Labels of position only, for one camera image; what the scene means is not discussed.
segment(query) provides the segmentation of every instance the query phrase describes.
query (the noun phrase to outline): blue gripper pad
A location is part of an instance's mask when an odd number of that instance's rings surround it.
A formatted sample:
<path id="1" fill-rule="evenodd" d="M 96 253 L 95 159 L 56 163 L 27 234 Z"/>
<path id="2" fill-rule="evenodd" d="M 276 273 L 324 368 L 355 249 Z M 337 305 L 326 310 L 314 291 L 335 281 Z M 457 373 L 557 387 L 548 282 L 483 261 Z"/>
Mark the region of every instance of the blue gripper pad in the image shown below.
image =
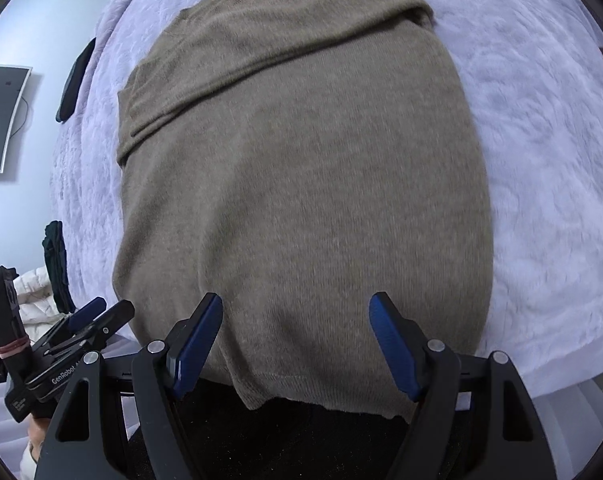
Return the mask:
<path id="1" fill-rule="evenodd" d="M 174 383 L 171 389 L 177 399 L 183 399 L 185 394 L 194 389 L 221 327 L 223 302 L 216 294 L 211 296 L 213 298 L 205 307 L 174 364 Z"/>
<path id="2" fill-rule="evenodd" d="M 421 329 L 414 321 L 401 317 L 385 292 L 378 292 L 371 299 L 369 318 L 395 384 L 410 400 L 419 402 L 426 386 L 421 379 L 423 370 L 419 369 L 422 364 L 425 365 L 422 344 L 426 340 Z M 417 331 L 406 331 L 407 323 L 414 324 Z"/>
<path id="3" fill-rule="evenodd" d="M 68 318 L 68 330 L 76 334 L 105 312 L 104 298 L 94 298 Z"/>

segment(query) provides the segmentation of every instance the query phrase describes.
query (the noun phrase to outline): black cable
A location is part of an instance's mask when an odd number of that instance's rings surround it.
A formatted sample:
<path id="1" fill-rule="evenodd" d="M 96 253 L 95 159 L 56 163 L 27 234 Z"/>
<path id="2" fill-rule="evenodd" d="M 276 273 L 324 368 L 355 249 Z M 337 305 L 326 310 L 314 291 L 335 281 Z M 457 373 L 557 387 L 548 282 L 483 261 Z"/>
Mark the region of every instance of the black cable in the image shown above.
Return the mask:
<path id="1" fill-rule="evenodd" d="M 24 122 L 21 124 L 21 126 L 19 126 L 12 135 L 10 135 L 10 139 L 12 139 L 16 134 L 19 133 L 19 130 L 21 130 L 24 126 L 25 126 L 25 121 L 28 120 L 28 112 L 30 111 L 30 105 L 28 104 L 28 101 L 25 100 L 24 96 L 22 96 L 22 99 L 24 100 L 25 103 L 25 117 L 24 117 Z"/>

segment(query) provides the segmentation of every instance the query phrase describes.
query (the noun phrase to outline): black fabric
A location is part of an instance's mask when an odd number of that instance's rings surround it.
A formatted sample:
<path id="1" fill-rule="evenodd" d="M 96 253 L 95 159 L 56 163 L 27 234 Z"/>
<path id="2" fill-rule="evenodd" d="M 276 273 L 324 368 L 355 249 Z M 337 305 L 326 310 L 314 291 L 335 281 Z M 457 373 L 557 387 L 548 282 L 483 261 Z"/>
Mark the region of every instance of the black fabric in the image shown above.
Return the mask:
<path id="1" fill-rule="evenodd" d="M 199 380 L 178 407 L 208 480 L 375 480 L 406 436 L 400 417 L 333 412 L 273 399 L 248 410 L 231 386 Z M 130 440 L 132 478 L 154 480 L 140 430 Z"/>
<path id="2" fill-rule="evenodd" d="M 63 241 L 62 223 L 55 220 L 46 226 L 43 240 L 43 257 L 52 286 L 52 297 L 57 309 L 63 314 L 72 314 L 76 307 L 70 297 L 66 267 L 66 246 Z"/>
<path id="3" fill-rule="evenodd" d="M 94 51 L 95 44 L 96 38 L 88 43 L 84 51 L 79 54 L 79 57 L 76 58 L 75 64 L 72 66 L 72 70 L 68 75 L 66 85 L 63 89 L 61 104 L 59 105 L 59 110 L 57 111 L 57 123 L 65 123 L 70 116 L 75 113 L 76 99 L 79 96 L 79 87 L 81 86 L 81 82 L 86 74 L 86 68 L 88 67 L 88 62 L 90 61 L 90 57 Z"/>

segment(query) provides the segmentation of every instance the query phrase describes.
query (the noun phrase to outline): metal screw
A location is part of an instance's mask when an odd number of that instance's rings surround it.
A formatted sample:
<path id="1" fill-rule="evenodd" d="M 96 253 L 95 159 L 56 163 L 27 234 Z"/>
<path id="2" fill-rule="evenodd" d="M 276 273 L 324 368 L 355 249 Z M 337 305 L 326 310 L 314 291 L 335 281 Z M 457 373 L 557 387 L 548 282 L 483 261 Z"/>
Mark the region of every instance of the metal screw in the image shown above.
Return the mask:
<path id="1" fill-rule="evenodd" d="M 148 351 L 151 354 L 158 354 L 164 348 L 166 348 L 166 344 L 163 341 L 159 341 L 159 339 L 157 339 L 156 341 L 151 341 L 148 345 Z"/>
<path id="2" fill-rule="evenodd" d="M 505 365 L 508 361 L 510 361 L 508 355 L 499 350 L 493 354 L 493 359 L 495 360 L 495 362 L 501 365 Z"/>
<path id="3" fill-rule="evenodd" d="M 87 365 L 91 365 L 92 363 L 96 363 L 98 359 L 99 359 L 99 353 L 98 352 L 88 352 L 86 355 L 84 355 L 84 362 Z"/>
<path id="4" fill-rule="evenodd" d="M 438 339 L 430 339 L 430 341 L 428 341 L 428 348 L 433 352 L 443 352 L 446 345 L 444 345 L 443 341 L 439 341 Z"/>

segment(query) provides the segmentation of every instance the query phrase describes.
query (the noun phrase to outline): white puffer jacket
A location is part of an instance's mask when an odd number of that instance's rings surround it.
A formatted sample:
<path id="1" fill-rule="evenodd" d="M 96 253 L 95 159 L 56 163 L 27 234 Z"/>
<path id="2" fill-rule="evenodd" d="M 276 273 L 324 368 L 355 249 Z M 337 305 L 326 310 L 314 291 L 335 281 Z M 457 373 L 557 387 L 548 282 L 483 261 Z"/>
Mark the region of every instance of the white puffer jacket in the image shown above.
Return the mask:
<path id="1" fill-rule="evenodd" d="M 65 314 L 60 314 L 54 298 L 46 267 L 26 272 L 14 282 L 24 328 L 30 341 L 35 342 Z"/>

